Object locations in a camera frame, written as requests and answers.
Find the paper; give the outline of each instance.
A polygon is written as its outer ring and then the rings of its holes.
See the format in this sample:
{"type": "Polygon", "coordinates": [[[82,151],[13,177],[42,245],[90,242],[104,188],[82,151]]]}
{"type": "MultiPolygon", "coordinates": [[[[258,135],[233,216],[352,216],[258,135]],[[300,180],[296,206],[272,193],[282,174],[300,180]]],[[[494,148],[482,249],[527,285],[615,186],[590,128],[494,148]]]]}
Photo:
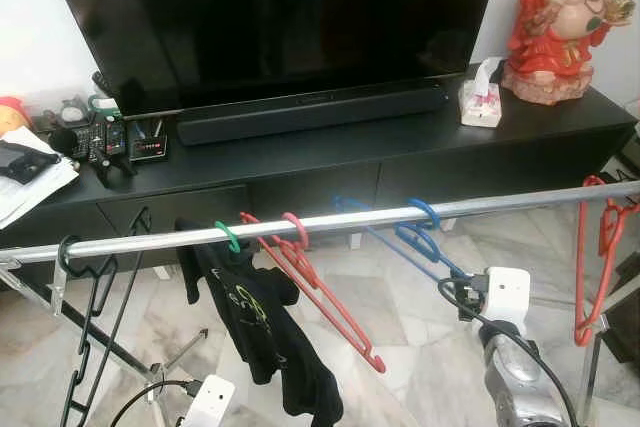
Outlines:
{"type": "MultiPolygon", "coordinates": [[[[40,140],[26,127],[7,132],[2,139],[13,144],[22,144],[38,149],[47,154],[54,153],[46,142],[40,140]]],[[[0,177],[0,229],[4,229],[18,220],[76,177],[78,177],[78,173],[73,170],[71,160],[66,157],[63,157],[57,164],[48,167],[26,185],[7,177],[0,177]]]]}
{"type": "Polygon", "coordinates": [[[489,95],[489,79],[498,68],[500,57],[489,57],[485,59],[478,67],[476,73],[475,87],[473,93],[480,97],[486,97],[489,95]]]}

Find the metal pipe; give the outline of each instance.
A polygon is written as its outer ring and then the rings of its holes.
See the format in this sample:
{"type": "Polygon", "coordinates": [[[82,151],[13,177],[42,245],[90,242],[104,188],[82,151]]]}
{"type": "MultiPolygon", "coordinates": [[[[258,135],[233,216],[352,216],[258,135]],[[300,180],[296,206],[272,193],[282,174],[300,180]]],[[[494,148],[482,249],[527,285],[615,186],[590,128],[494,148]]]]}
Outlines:
{"type": "MultiPolygon", "coordinates": [[[[640,181],[634,181],[529,194],[484,197],[437,204],[433,205],[432,208],[441,218],[447,219],[502,210],[528,209],[542,205],[579,202],[581,200],[625,197],[639,193],[640,181]]],[[[309,217],[300,219],[300,221],[308,232],[323,232],[365,227],[367,225],[389,225],[401,221],[425,218],[426,214],[422,210],[415,207],[404,207],[400,209],[372,210],[367,212],[309,217]]],[[[237,225],[230,227],[230,230],[238,238],[250,238],[273,234],[291,234],[296,232],[296,227],[291,222],[280,220],[259,224],[237,225]]],[[[67,254],[69,258],[73,259],[122,254],[126,252],[169,249],[184,245],[222,242],[226,239],[227,235],[220,229],[201,229],[77,242],[68,248],[67,254]]],[[[0,262],[8,262],[9,259],[15,259],[21,264],[46,262],[55,260],[57,253],[57,245],[0,250],[0,262]]]]}

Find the black tv cabinet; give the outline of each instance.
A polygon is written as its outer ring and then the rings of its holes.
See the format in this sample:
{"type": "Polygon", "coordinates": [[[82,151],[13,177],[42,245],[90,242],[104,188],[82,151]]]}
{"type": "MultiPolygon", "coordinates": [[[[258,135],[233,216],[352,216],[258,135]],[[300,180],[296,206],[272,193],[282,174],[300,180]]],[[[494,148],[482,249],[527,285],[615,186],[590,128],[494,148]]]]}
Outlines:
{"type": "MultiPolygon", "coordinates": [[[[233,224],[240,210],[262,219],[330,213],[334,195],[385,208],[412,196],[437,203],[575,187],[629,140],[637,122],[595,89],[556,107],[503,90],[497,129],[465,127],[456,100],[461,82],[446,82],[450,100],[434,112],[210,145],[181,145],[169,122],[167,161],[140,165],[111,190],[83,166],[78,181],[0,231],[0,246],[119,236],[144,205],[154,230],[166,232],[178,215],[233,224]]],[[[175,259],[171,251],[145,258],[147,266],[175,259]]],[[[51,266],[20,275],[46,281],[51,266]]]]}

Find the black cable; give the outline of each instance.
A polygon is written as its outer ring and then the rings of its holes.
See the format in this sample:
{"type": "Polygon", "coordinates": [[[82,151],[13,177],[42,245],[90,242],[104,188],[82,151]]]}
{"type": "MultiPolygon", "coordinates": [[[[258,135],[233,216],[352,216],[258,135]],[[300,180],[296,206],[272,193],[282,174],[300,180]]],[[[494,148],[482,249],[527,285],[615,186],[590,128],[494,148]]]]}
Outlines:
{"type": "Polygon", "coordinates": [[[472,309],[468,308],[466,305],[461,304],[460,302],[458,302],[454,297],[451,297],[445,290],[446,284],[465,284],[465,285],[469,285],[469,280],[467,280],[467,279],[442,279],[442,280],[440,280],[438,282],[438,292],[440,292],[440,295],[442,295],[447,300],[447,302],[449,302],[450,304],[458,307],[459,309],[461,309],[465,313],[469,314],[473,318],[479,320],[484,325],[488,325],[488,326],[492,327],[493,329],[497,330],[498,332],[500,332],[501,334],[505,335],[506,337],[510,338],[518,347],[520,347],[522,350],[524,350],[529,355],[529,357],[531,357],[536,362],[536,364],[538,364],[540,366],[540,368],[545,371],[545,373],[551,379],[551,382],[553,382],[553,384],[558,389],[558,392],[560,393],[560,396],[562,397],[562,401],[564,402],[564,405],[565,405],[565,407],[567,409],[567,414],[569,414],[569,421],[571,423],[571,427],[579,427],[578,420],[576,419],[576,412],[575,412],[575,410],[573,408],[573,404],[571,403],[571,399],[569,398],[569,394],[567,394],[567,391],[564,389],[564,386],[562,385],[562,382],[560,382],[560,379],[558,379],[558,377],[553,372],[553,370],[551,370],[551,367],[549,367],[540,358],[540,356],[536,352],[533,351],[533,349],[529,346],[529,344],[527,344],[520,337],[518,337],[517,335],[514,335],[513,333],[509,332],[508,330],[503,329],[500,326],[500,324],[498,324],[496,322],[493,322],[493,321],[487,319],[486,317],[483,317],[480,314],[477,314],[472,309]]]}
{"type": "Polygon", "coordinates": [[[144,397],[144,395],[147,394],[148,392],[155,390],[158,387],[163,387],[165,385],[177,385],[178,387],[186,388],[189,383],[190,382],[188,380],[163,380],[162,382],[156,382],[155,384],[151,384],[145,387],[140,392],[138,392],[135,396],[133,396],[133,398],[129,402],[124,404],[124,407],[122,407],[120,411],[116,414],[116,416],[113,418],[113,422],[111,422],[111,427],[115,427],[118,421],[120,420],[120,418],[124,415],[124,413],[127,410],[129,410],[129,407],[135,404],[140,397],[144,397]]]}

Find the blue hanger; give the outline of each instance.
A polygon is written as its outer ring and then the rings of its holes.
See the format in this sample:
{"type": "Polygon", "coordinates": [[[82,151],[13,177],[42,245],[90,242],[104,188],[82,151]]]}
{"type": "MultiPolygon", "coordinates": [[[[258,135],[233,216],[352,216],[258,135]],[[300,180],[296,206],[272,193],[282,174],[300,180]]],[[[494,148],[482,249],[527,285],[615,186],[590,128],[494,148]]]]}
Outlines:
{"type": "Polygon", "coordinates": [[[436,214],[430,205],[421,200],[409,199],[409,205],[424,211],[428,219],[417,222],[397,223],[394,230],[400,240],[410,245],[414,250],[418,251],[434,264],[442,262],[449,267],[454,277],[469,277],[462,269],[442,254],[436,242],[427,233],[429,230],[435,230],[440,227],[440,216],[436,214]]]}
{"type": "MultiPolygon", "coordinates": [[[[363,204],[362,202],[358,202],[357,200],[348,199],[348,198],[340,197],[340,196],[334,197],[333,198],[333,203],[336,206],[336,210],[338,212],[344,212],[347,207],[354,207],[354,208],[356,208],[358,210],[371,210],[371,207],[369,207],[367,204],[363,204]]],[[[429,269],[425,268],[422,264],[420,264],[418,261],[416,261],[415,259],[413,259],[409,255],[407,255],[402,249],[400,249],[397,246],[395,246],[384,235],[380,234],[379,232],[377,232],[376,230],[374,230],[372,227],[369,227],[369,226],[365,227],[365,229],[367,230],[367,232],[369,232],[371,235],[373,235],[375,238],[377,238],[380,242],[382,242],[387,247],[389,247],[391,250],[393,250],[396,254],[400,255],[402,258],[404,258],[407,261],[411,262],[411,264],[416,269],[418,269],[420,272],[422,272],[424,275],[426,275],[427,277],[433,279],[436,282],[438,282],[440,280],[440,277],[438,277],[436,274],[431,272],[429,269]]]]}

